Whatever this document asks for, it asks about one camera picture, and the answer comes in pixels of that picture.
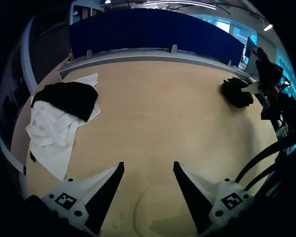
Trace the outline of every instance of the computer monitor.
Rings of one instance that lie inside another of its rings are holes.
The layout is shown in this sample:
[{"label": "computer monitor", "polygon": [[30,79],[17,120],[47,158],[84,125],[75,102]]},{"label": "computer monitor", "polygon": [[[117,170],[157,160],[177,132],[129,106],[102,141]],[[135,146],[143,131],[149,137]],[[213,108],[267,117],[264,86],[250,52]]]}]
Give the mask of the computer monitor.
[{"label": "computer monitor", "polygon": [[244,56],[247,56],[248,58],[250,58],[251,56],[251,52],[256,52],[258,49],[258,47],[255,45],[255,43],[248,37],[248,41],[247,41],[247,47],[245,49],[245,54]]}]

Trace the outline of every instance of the white wall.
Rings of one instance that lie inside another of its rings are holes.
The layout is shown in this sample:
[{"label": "white wall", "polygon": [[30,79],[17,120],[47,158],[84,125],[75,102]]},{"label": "white wall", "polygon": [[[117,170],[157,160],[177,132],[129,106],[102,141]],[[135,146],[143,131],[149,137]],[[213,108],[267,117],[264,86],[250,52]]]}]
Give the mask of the white wall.
[{"label": "white wall", "polygon": [[276,46],[260,33],[258,33],[257,46],[264,49],[271,62],[276,63]]}]

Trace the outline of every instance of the black cable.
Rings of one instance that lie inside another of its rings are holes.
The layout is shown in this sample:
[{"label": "black cable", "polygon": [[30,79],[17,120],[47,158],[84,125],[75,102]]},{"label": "black cable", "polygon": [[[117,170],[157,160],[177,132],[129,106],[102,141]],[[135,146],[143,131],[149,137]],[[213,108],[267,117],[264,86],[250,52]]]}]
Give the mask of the black cable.
[{"label": "black cable", "polygon": [[223,11],[225,11],[225,12],[227,12],[225,9],[223,9],[222,7],[220,7],[220,6],[218,6],[217,5],[217,7],[219,7],[220,9],[222,9]]},{"label": "black cable", "polygon": [[261,198],[265,196],[265,194],[270,191],[276,184],[278,184],[281,181],[281,176],[274,172],[262,185],[262,187],[259,189],[259,191],[255,194],[255,198]]},{"label": "black cable", "polygon": [[182,6],[182,7],[174,8],[174,9],[172,9],[171,11],[173,11],[173,10],[178,10],[178,9],[181,9],[181,8],[190,7],[190,6],[193,6],[193,5],[186,5],[186,6]]},{"label": "black cable", "polygon": [[269,147],[265,148],[259,154],[257,154],[249,163],[240,171],[237,176],[235,182],[239,183],[239,181],[243,178],[243,176],[257,163],[259,163],[264,158],[272,155],[273,153],[283,150],[285,148],[291,147],[296,144],[296,134],[292,134],[290,136],[286,136],[283,139],[273,143]]},{"label": "black cable", "polygon": [[257,175],[245,188],[244,190],[248,191],[252,188],[253,185],[255,185],[258,181],[263,179],[265,176],[269,175],[275,170],[275,163],[270,165],[268,168],[266,168],[263,172],[261,172],[259,175]]}]

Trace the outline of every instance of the black cloth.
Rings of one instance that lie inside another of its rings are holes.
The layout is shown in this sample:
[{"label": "black cloth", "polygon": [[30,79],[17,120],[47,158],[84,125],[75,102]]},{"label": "black cloth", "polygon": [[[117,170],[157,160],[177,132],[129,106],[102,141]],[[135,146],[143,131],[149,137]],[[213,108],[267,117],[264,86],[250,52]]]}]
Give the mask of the black cloth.
[{"label": "black cloth", "polygon": [[221,93],[228,100],[229,103],[242,108],[253,103],[253,97],[249,92],[242,92],[241,88],[247,87],[248,84],[236,77],[224,80],[221,85]]},{"label": "black cloth", "polygon": [[43,100],[87,122],[97,97],[98,93],[90,85],[80,82],[59,82],[47,85],[42,91],[36,93],[31,108],[36,101]]}]

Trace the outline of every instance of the table surface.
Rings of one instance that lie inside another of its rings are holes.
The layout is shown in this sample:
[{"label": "table surface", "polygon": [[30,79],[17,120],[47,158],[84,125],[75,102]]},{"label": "table surface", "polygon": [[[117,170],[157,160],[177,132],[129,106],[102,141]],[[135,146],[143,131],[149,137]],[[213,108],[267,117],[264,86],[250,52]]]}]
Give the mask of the table surface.
[{"label": "table surface", "polygon": [[[173,162],[213,179],[234,179],[275,142],[260,119],[256,98],[235,109],[220,95],[232,73],[179,62],[119,62],[79,69],[64,82],[98,73],[101,115],[77,130],[67,171],[79,180],[124,161],[125,173],[102,226],[102,236],[196,236],[172,171]],[[243,178],[245,186],[275,155]],[[44,196],[60,183],[27,158],[30,194]],[[250,191],[256,192],[262,182]]]}]

